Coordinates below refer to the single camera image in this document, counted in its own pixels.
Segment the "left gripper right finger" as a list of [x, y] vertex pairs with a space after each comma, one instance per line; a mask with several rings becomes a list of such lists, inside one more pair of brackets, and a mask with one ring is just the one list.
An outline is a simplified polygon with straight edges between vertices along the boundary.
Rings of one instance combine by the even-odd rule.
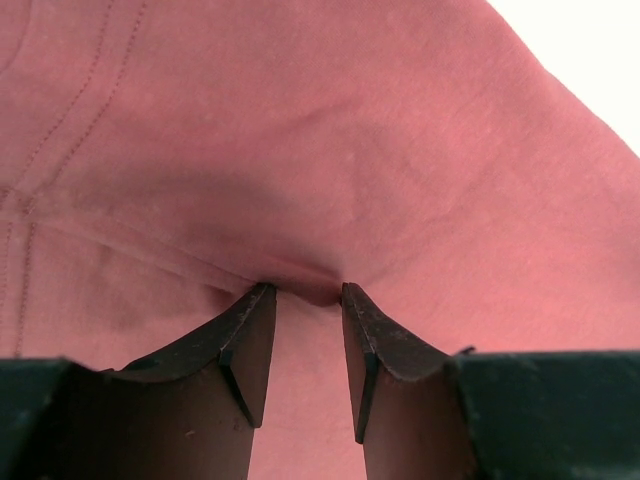
[[341, 291], [355, 440], [369, 479], [473, 479], [478, 466], [449, 355], [387, 316], [355, 283]]

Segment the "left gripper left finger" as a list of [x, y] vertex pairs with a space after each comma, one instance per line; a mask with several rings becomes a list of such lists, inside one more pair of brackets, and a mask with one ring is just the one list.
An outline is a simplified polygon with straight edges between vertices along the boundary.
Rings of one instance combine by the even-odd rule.
[[230, 308], [119, 371], [70, 366], [32, 479], [244, 479], [263, 421], [276, 289]]

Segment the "red t shirt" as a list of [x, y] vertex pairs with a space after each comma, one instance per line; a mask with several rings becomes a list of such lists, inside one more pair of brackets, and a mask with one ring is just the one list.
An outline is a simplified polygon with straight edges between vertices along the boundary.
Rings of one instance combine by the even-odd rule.
[[447, 352], [639, 344], [639, 160], [485, 1], [5, 1], [1, 353], [279, 289], [254, 479], [361, 479], [354, 282]]

